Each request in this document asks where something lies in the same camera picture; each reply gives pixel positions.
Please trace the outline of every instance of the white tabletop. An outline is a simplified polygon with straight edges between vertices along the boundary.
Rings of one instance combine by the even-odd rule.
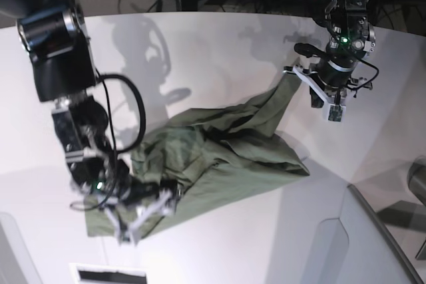
[[[149,128],[188,108],[244,102],[276,84],[283,66],[297,58],[294,43],[324,48],[328,42],[327,32],[310,19],[272,15],[121,15],[92,17],[87,25],[97,68],[121,72],[134,81],[144,99]],[[319,197],[316,202],[323,204],[322,215],[312,220],[309,234],[304,235],[311,240],[315,225],[339,214],[345,182],[360,185],[374,208],[403,196],[414,199],[403,179],[410,161],[426,153],[426,112],[420,107],[426,96],[422,58],[426,42],[406,33],[376,31],[377,45],[370,62],[381,74],[372,91],[361,90],[348,103],[344,123],[323,120],[320,110],[310,108],[309,89],[302,85],[278,127],[279,135],[305,158],[311,170],[305,192],[309,188],[313,188],[310,194],[320,189],[326,192],[324,186],[330,185],[329,199]],[[69,262],[145,267],[151,270],[148,280],[152,283],[215,283],[215,276],[223,273],[227,283],[274,283],[268,282],[268,274],[271,259],[276,258],[273,248],[280,238],[276,233],[281,230],[280,221],[301,223],[301,217],[286,211],[287,201],[304,201],[302,194],[290,195],[298,194],[289,191],[295,187],[220,208],[147,239],[137,249],[118,247],[114,239],[88,239],[84,217],[68,209],[68,203],[78,197],[68,187],[51,105],[37,100],[31,65],[14,28],[0,31],[0,67],[0,212],[17,220],[44,283],[67,277]],[[372,74],[363,65],[355,72],[365,77]],[[121,84],[109,82],[108,87],[114,126],[126,144],[137,124],[135,103]],[[95,90],[95,97],[105,103],[101,88]],[[386,188],[388,173],[397,185],[392,190]],[[375,183],[378,176],[381,184]],[[375,191],[370,192],[368,185],[374,185]],[[309,208],[316,210],[306,205],[305,212]],[[251,232],[244,235],[247,229]],[[232,250],[225,253],[230,245]],[[298,264],[294,254],[283,257],[289,261],[288,283],[302,278],[309,246],[309,240],[298,246]],[[416,266],[426,274],[424,263]],[[72,283],[71,278],[63,283]]]

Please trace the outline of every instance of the crumpled cloth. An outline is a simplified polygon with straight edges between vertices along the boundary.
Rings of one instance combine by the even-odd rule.
[[[286,74],[277,87],[245,104],[225,109],[190,109],[147,134],[132,152],[134,175],[142,181],[177,179],[183,197],[172,217],[152,216],[142,237],[309,175],[297,154],[274,134],[300,85]],[[123,221],[136,210],[119,207]],[[114,235],[105,214],[86,213],[89,236]]]

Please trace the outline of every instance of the olive green fabric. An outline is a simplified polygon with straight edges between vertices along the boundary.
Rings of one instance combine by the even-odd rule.
[[[274,134],[300,80],[286,75],[276,88],[246,104],[191,109],[146,135],[132,153],[134,175],[143,181],[177,179],[184,196],[172,217],[151,217],[146,237],[226,204],[279,188],[309,175],[297,154]],[[118,208],[124,221],[135,210]],[[101,212],[87,212],[89,236],[113,235]]]

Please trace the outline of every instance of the dark slot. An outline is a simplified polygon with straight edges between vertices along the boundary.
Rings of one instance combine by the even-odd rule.
[[[147,284],[145,276],[123,274],[119,272],[79,271],[81,281],[114,284]]]

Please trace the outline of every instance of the green cloth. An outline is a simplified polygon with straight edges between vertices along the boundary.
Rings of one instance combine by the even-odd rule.
[[[151,217],[146,237],[232,202],[274,190],[309,175],[297,154],[274,134],[300,85],[285,75],[278,86],[225,109],[191,109],[170,119],[133,151],[134,175],[143,181],[175,178],[184,196],[172,217]],[[118,208],[132,221],[135,210]],[[89,236],[113,235],[107,217],[86,213]]]

